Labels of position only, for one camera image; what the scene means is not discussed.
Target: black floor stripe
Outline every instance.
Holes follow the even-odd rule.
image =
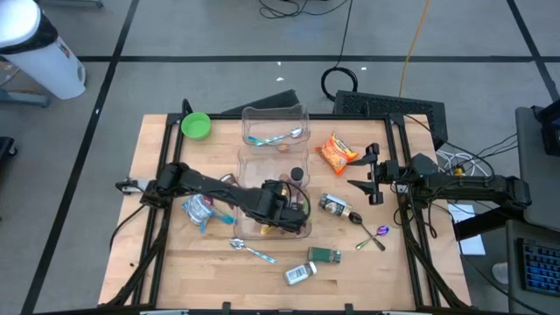
[[[535,41],[531,37],[531,34],[529,33],[529,29],[525,25],[525,21],[523,21],[522,14],[519,12],[519,8],[517,7],[517,4],[515,4],[515,0],[507,0],[507,4],[509,5],[509,9],[514,15],[515,22],[519,27],[519,31],[521,31],[521,35],[523,36],[523,39],[525,39],[525,44],[527,44],[528,50],[531,52],[531,55],[533,57],[536,57],[535,60],[536,67],[539,70],[539,74],[541,74],[542,80],[544,81],[544,86],[549,91],[550,98],[552,99],[552,101],[556,101],[560,99],[560,95],[558,94],[556,84],[550,77],[549,70],[544,65],[543,60],[540,59],[541,54],[536,48]]]
[[[31,287],[27,292],[27,297],[25,298],[24,306],[21,311],[21,314],[23,315],[32,314],[33,310],[35,309],[35,305],[37,304],[37,300],[39,299],[39,294],[41,292],[41,288],[43,287],[43,282],[45,281],[46,273],[51,264],[51,260],[53,259],[56,244],[60,238],[60,233],[62,231],[64,221],[66,220],[68,209],[70,208],[70,203],[72,202],[72,198],[74,197],[74,193],[76,191],[76,186],[78,185],[78,181],[80,180],[81,171],[86,161],[89,147],[91,146],[92,139],[94,138],[95,128],[97,127],[97,123],[99,122],[99,117],[102,113],[103,105],[105,104],[105,100],[107,99],[107,94],[109,93],[113,77],[115,76],[115,70],[119,60],[119,56],[123,52],[124,42],[129,34],[130,25],[132,24],[132,20],[134,18],[134,15],[136,14],[138,1],[139,0],[132,0],[132,2],[130,3],[129,11],[126,15],[126,18],[124,19],[121,33],[116,42],[115,50],[113,51],[113,56],[111,57],[107,72],[105,73],[105,79],[101,84],[101,90],[97,95],[97,101],[95,102],[94,110],[92,111],[91,117],[89,118],[86,133],[84,134],[84,137],[81,141],[78,156],[76,157],[76,160],[73,164],[73,169],[70,173],[70,179],[68,180],[66,189],[64,191],[64,194],[62,195],[62,201],[60,202],[59,210],[56,213],[56,217],[54,218],[54,223],[52,224],[49,237],[46,240],[46,245],[43,249],[41,259],[39,260],[37,270],[35,271],[35,275],[33,276]]]
[[[253,56],[122,56],[119,62],[333,62],[335,55],[253,55]],[[110,62],[109,56],[80,56],[82,62]],[[345,62],[404,62],[406,56],[356,55],[343,56]],[[560,56],[412,56],[410,62],[433,63],[524,63],[536,60],[560,62]]]

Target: clear plastic bin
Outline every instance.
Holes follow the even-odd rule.
[[[278,152],[273,148],[261,148],[255,146],[243,146],[239,149],[238,158],[238,182],[241,187],[261,187],[266,179],[280,179],[282,174],[291,173],[294,167],[304,170],[301,188],[309,184],[309,168],[307,160],[309,152],[307,149],[290,152]],[[305,197],[301,192],[296,192],[292,187],[292,202],[305,203]],[[312,231],[312,223],[307,221],[299,234],[285,232],[281,228],[273,227],[268,233],[263,234],[262,228],[266,227],[255,220],[248,218],[239,207],[235,208],[234,234],[243,240],[270,240],[270,239],[293,239],[307,237]]]
[[[311,135],[309,114],[302,105],[290,108],[245,108],[241,114],[243,142],[258,148],[274,147],[279,151],[300,151]],[[301,130],[292,136],[292,130]],[[274,142],[262,143],[272,137],[282,137]]]

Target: green bowl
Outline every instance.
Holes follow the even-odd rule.
[[[208,137],[211,128],[212,122],[205,113],[191,113],[181,123],[183,134],[194,140],[202,140]]]

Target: orange snack bag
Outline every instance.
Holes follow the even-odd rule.
[[[315,151],[321,154],[321,157],[331,165],[337,175],[342,174],[348,162],[354,161],[358,157],[358,153],[352,151],[334,133],[325,144],[316,147]]]

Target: bottle cap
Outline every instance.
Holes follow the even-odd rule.
[[[294,167],[291,169],[290,177],[291,180],[298,182],[304,178],[304,170],[301,167]]]
[[[308,262],[309,263],[309,267],[311,267],[311,272],[313,273],[313,275],[317,275],[317,267],[315,267],[315,263],[313,262]]]

